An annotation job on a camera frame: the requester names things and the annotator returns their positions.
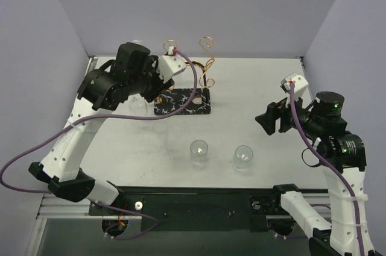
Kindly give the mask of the clear wine glass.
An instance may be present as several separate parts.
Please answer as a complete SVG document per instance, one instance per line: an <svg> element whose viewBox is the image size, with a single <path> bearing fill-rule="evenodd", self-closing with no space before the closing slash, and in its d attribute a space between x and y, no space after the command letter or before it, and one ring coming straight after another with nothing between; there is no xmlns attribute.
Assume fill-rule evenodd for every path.
<svg viewBox="0 0 386 256"><path fill-rule="evenodd" d="M148 114L148 105L144 98L132 96L128 103L130 114L133 116L144 117Z"/></svg>
<svg viewBox="0 0 386 256"><path fill-rule="evenodd" d="M142 40L133 40L132 43L135 43L137 45L144 46L144 42Z"/></svg>

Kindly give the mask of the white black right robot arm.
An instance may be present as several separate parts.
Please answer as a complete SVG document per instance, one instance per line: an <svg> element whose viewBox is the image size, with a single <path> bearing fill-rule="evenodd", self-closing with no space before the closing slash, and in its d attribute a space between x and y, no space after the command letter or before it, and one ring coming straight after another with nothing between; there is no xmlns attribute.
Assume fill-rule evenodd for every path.
<svg viewBox="0 0 386 256"><path fill-rule="evenodd" d="M272 102L255 120L270 136L280 120L280 133L294 128L317 158L327 182L331 219L326 220L304 199L293 184L274 186L269 199L276 213L287 212L308 238L312 255L377 255L365 216L365 147L362 139L346 129L341 117L344 96L318 92L306 107L298 99Z"/></svg>

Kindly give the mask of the clear champagne flute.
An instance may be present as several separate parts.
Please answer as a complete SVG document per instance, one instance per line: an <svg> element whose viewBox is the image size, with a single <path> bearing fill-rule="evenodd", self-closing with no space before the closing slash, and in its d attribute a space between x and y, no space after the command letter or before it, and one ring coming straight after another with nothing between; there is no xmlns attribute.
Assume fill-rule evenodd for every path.
<svg viewBox="0 0 386 256"><path fill-rule="evenodd" d="M169 140L169 125L166 121L155 121L153 123L153 132L156 136L157 150L164 154L172 152L171 143Z"/></svg>

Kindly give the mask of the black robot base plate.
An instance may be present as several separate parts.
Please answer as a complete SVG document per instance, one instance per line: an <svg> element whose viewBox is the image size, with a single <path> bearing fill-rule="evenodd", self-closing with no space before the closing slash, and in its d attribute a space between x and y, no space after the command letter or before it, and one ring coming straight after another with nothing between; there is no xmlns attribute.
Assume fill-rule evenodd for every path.
<svg viewBox="0 0 386 256"><path fill-rule="evenodd" d="M294 219L279 205L275 188L122 187L116 207L135 211L140 202L141 231L236 231L291 234Z"/></svg>

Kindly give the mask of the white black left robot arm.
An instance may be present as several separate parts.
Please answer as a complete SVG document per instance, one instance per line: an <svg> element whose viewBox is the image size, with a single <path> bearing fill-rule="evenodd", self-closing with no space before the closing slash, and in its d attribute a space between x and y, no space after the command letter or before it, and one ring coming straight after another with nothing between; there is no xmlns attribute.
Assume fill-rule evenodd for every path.
<svg viewBox="0 0 386 256"><path fill-rule="evenodd" d="M83 158L104 121L117 117L114 111L120 104L132 95L155 100L185 68L176 47L158 57L140 44L121 44L114 59L85 75L63 131L53 138L48 155L30 164L29 173L58 198L101 202L109 214L119 214L124 208L121 191L83 172Z"/></svg>

